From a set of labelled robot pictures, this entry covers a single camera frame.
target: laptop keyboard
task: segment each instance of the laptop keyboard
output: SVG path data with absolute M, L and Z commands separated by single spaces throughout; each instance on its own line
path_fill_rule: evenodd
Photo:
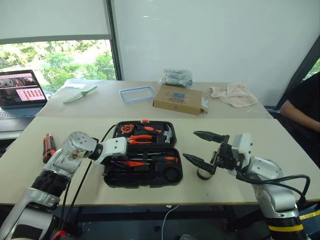
M 42 107 L 0 109 L 0 120 L 2 119 L 25 119 L 34 118 Z

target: white wall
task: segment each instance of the white wall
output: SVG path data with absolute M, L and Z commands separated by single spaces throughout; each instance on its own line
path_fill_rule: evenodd
M 114 0 L 126 81 L 163 68 L 242 82 L 275 106 L 320 34 L 320 0 Z
M 0 0 L 0 40 L 109 35 L 105 0 Z

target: window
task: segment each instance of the window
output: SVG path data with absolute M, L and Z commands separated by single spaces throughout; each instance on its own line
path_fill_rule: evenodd
M 313 74 L 316 74 L 318 72 L 320 72 L 320 58 L 318 59 L 318 61 L 316 61 L 311 70 L 304 77 L 303 81 L 310 78 Z
M 117 80 L 109 40 L 0 45 L 0 72 L 17 70 L 33 70 L 48 96 L 67 79 Z

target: person's arm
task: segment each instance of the person's arm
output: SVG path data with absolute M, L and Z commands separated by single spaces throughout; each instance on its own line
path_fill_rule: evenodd
M 289 100 L 285 101 L 282 105 L 280 113 L 288 119 L 320 133 L 320 122 L 312 119 L 299 109 L 295 108 Z

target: person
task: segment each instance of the person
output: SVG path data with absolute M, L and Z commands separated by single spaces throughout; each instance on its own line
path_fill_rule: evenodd
M 320 72 L 285 94 L 284 127 L 320 168 Z

